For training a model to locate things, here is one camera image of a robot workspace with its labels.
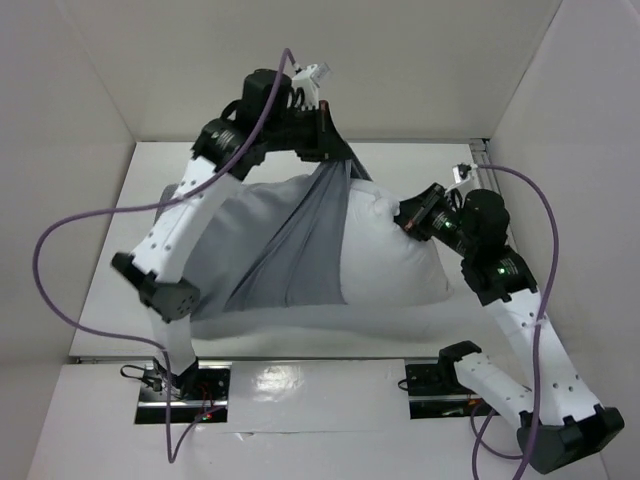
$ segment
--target black bracket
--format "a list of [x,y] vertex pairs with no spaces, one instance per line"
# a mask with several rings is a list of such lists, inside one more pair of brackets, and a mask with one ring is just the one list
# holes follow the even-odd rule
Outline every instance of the black bracket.
[[475,343],[465,341],[440,350],[438,363],[410,363],[405,366],[410,397],[468,395],[473,393],[458,382],[454,364],[466,355],[481,353]]
[[[606,447],[624,428],[624,420],[617,408],[596,405],[594,413],[579,422],[567,417],[563,426],[539,425],[531,466],[544,475]],[[517,436],[524,451],[531,431],[531,414],[525,412],[521,417],[523,426]]]
[[200,290],[187,280],[157,282],[155,273],[142,273],[128,253],[116,253],[111,266],[138,290],[143,305],[156,311],[166,323],[191,314],[200,301]]

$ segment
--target white enclosure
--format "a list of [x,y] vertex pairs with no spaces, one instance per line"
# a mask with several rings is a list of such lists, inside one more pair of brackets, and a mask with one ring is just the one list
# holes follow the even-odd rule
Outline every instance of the white enclosure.
[[[581,375],[626,421],[601,455],[545,478],[636,478],[640,0],[5,2],[0,477],[471,478],[467,420],[410,422],[395,386],[401,359],[465,339],[520,378],[444,249],[456,288],[447,302],[336,307],[326,321],[295,309],[234,314],[198,333],[207,337],[194,343],[199,355],[254,361],[235,363],[229,423],[198,427],[174,466],[163,427],[133,424],[138,385],[118,376],[122,358],[151,351],[74,335],[38,297],[31,254],[41,232],[69,214],[157,199],[179,179],[201,127],[240,96],[248,73],[275,68],[283,47],[303,64],[329,64],[322,96],[339,131],[391,190],[410,196],[450,183],[450,167],[472,160],[469,144],[480,158],[482,138],[489,161],[540,184],[561,243],[549,312]],[[250,180],[312,168],[271,160]],[[544,282],[551,241],[538,199],[501,175],[486,186],[499,187],[518,251]],[[103,217],[52,235],[43,279],[62,310],[87,326],[149,334],[144,309],[108,263],[152,216]],[[344,328],[345,318],[355,321]],[[76,357],[115,363],[68,365]],[[251,387],[273,368],[262,362],[284,357],[330,360],[278,364],[305,388],[263,401]],[[488,441],[517,448],[500,419]],[[510,479],[515,468],[480,455],[481,478]]]

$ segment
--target cable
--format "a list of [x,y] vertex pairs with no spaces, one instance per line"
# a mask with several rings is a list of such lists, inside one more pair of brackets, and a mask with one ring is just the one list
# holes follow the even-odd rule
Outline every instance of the cable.
[[[150,203],[147,205],[139,205],[139,206],[133,206],[133,207],[105,208],[101,210],[93,210],[90,212],[78,213],[76,215],[71,215],[67,218],[63,218],[62,220],[59,220],[54,224],[50,225],[42,233],[42,235],[40,235],[40,238],[38,238],[38,241],[36,242],[36,246],[33,251],[31,269],[32,269],[33,278],[36,284],[36,288],[38,289],[38,293],[40,294],[44,302],[47,304],[47,306],[53,311],[53,313],[55,313],[58,317],[60,317],[62,321],[64,321],[66,324],[70,325],[73,328],[77,328],[80,331],[90,333],[92,335],[97,335],[99,337],[115,338],[118,340],[131,340],[134,342],[144,343],[146,345],[150,345],[152,347],[157,348],[162,354],[165,365],[167,367],[167,382],[166,382],[167,383],[167,405],[165,409],[165,420],[166,420],[165,434],[167,439],[167,459],[169,460],[169,463],[174,463],[176,461],[176,458],[178,456],[178,451],[180,450],[180,446],[182,445],[182,441],[184,440],[186,435],[191,431],[191,429],[195,427],[203,417],[199,416],[185,429],[185,431],[182,433],[182,435],[178,439],[178,442],[176,444],[175,451],[174,451],[173,442],[171,439],[171,388],[173,385],[173,376],[171,374],[171,363],[169,360],[169,354],[167,353],[165,347],[160,343],[148,338],[138,337],[135,335],[126,335],[121,333],[103,332],[95,328],[87,327],[87,326],[81,325],[80,322],[75,321],[71,317],[67,316],[53,302],[47,290],[44,288],[44,285],[42,284],[42,278],[40,276],[40,256],[42,254],[42,247],[44,245],[44,242],[54,231],[56,231],[58,228],[64,225],[67,225],[68,223],[76,222],[78,220],[83,220],[85,218],[98,217],[101,215],[113,215],[116,213],[144,212],[147,210],[156,210],[158,208],[167,208],[173,205],[177,205],[183,202],[184,200],[199,194],[200,192],[206,190],[211,185],[213,185],[220,177],[222,177],[231,168],[233,168],[233,166],[242,158],[242,156],[251,147],[251,144],[255,141],[256,137],[260,133],[260,130],[264,126],[264,123],[266,122],[267,117],[269,116],[271,107],[275,102],[276,95],[278,93],[278,88],[280,87],[280,83],[282,81],[282,75],[284,74],[284,68],[285,68],[287,59],[289,59],[292,64],[296,65],[295,58],[293,57],[291,50],[289,50],[288,48],[285,48],[280,57],[280,64],[278,65],[276,78],[273,82],[273,86],[271,87],[271,91],[269,92],[269,97],[267,98],[267,102],[265,104],[264,110],[260,114],[260,117],[258,118],[258,121],[253,127],[253,130],[247,137],[247,140],[244,142],[244,144],[242,144],[242,146],[233,154],[229,162],[224,167],[222,167],[215,175],[213,175],[209,180],[204,182],[202,185],[199,185],[198,187],[194,188],[190,192],[186,193],[184,196],[173,198],[166,202],[156,202],[156,203]],[[215,407],[213,409],[210,409],[204,412],[204,415],[213,413],[220,408],[222,407]]]
[[454,188],[447,194],[447,201],[449,202],[451,208],[456,212],[461,210],[464,205],[462,194],[457,188]]
[[[475,435],[476,438],[479,437],[478,427],[476,427],[476,415],[477,415],[478,410],[480,409],[480,407],[482,407],[482,405],[484,405],[484,403],[483,402],[479,402],[475,407],[473,407],[473,410],[471,410],[471,415],[469,416],[469,421],[471,423],[471,430],[473,431],[473,434]],[[495,416],[495,414],[496,414],[495,410],[491,410],[491,412],[489,412],[489,415],[491,415],[492,418]],[[480,438],[480,445],[482,445],[490,453],[493,453],[496,457],[504,458],[505,460],[520,460],[522,458],[522,454],[520,454],[520,455],[509,455],[507,453],[498,452],[494,448],[492,448],[489,445],[487,445],[484,442],[484,440],[482,440],[482,437]]]
[[[529,462],[531,461],[531,457],[533,456],[533,449],[536,443],[536,439],[538,437],[538,424],[540,421],[540,388],[541,388],[541,376],[540,376],[540,334],[541,334],[541,325],[540,320],[544,316],[544,312],[547,309],[547,304],[549,303],[549,296],[551,295],[551,289],[553,288],[553,282],[556,278],[556,271],[558,270],[558,255],[559,255],[559,246],[560,240],[558,238],[558,223],[556,222],[555,215],[553,214],[553,209],[551,208],[551,204],[547,199],[544,192],[536,185],[536,183],[527,177],[525,174],[518,172],[509,167],[502,167],[498,165],[478,165],[478,168],[483,168],[485,170],[497,170],[501,172],[506,172],[511,175],[518,177],[519,179],[526,182],[540,197],[540,201],[544,205],[545,210],[547,211],[547,215],[549,217],[549,223],[551,224],[551,234],[553,236],[553,256],[551,259],[551,268],[549,270],[549,277],[547,278],[546,286],[542,292],[542,298],[540,300],[540,308],[538,309],[538,315],[536,317],[537,324],[533,334],[533,413],[531,416],[531,430],[529,431],[529,437],[527,438],[527,445],[525,446],[522,460],[520,465],[518,466],[518,470],[513,477],[513,480],[520,480],[522,475],[524,474]],[[480,431],[476,437],[475,444],[473,445],[473,453],[471,457],[471,469],[473,472],[474,480],[480,480],[478,476],[478,451],[480,449],[480,445],[482,444],[482,436],[484,432],[487,430],[489,426],[489,422],[495,416],[495,411],[491,411],[484,423],[480,427]]]

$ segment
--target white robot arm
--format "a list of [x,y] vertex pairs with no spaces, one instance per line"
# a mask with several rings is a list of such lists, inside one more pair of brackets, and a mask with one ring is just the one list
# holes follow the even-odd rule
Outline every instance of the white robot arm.
[[[149,308],[155,340],[165,346],[177,389],[188,389],[189,378],[198,369],[190,314],[200,292],[183,278],[183,271],[216,209],[239,191],[251,168],[262,163],[267,152],[294,150],[306,162],[355,158],[333,125],[328,103],[319,100],[318,83],[328,67],[310,65],[296,70],[293,79],[283,75],[279,85],[275,85],[277,74],[272,70],[257,70],[246,77],[242,98],[202,129],[173,198],[186,197],[230,162],[262,115],[267,94],[276,88],[264,127],[247,152],[213,185],[167,208],[132,252],[117,253],[112,259],[112,266],[138,290],[141,302]],[[235,118],[229,119],[234,112]],[[161,373],[166,369],[164,363],[163,355],[156,354]]]
[[[475,170],[458,168],[463,177]],[[624,421],[617,409],[604,408],[578,375],[546,312],[539,321],[539,358],[534,359],[541,295],[525,261],[506,244],[509,213],[502,197],[476,189],[462,205],[452,203],[449,191],[433,184],[401,202],[395,222],[411,237],[435,237],[462,256],[466,283],[509,340],[529,385],[535,383],[534,361],[539,362],[540,424],[531,465],[549,473],[600,451]],[[503,416],[524,451],[534,407],[530,388],[498,369],[470,341],[443,349],[439,370],[444,383],[476,392]]]

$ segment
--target gray cloth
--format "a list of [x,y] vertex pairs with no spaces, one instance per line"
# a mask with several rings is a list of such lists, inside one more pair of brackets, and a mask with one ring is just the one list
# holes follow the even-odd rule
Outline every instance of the gray cloth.
[[[285,182],[246,185],[227,199],[185,266],[184,278],[201,293],[192,320],[252,308],[344,304],[340,254],[351,178],[370,180],[357,159],[320,164],[313,174]],[[167,187],[162,199],[175,189]]]

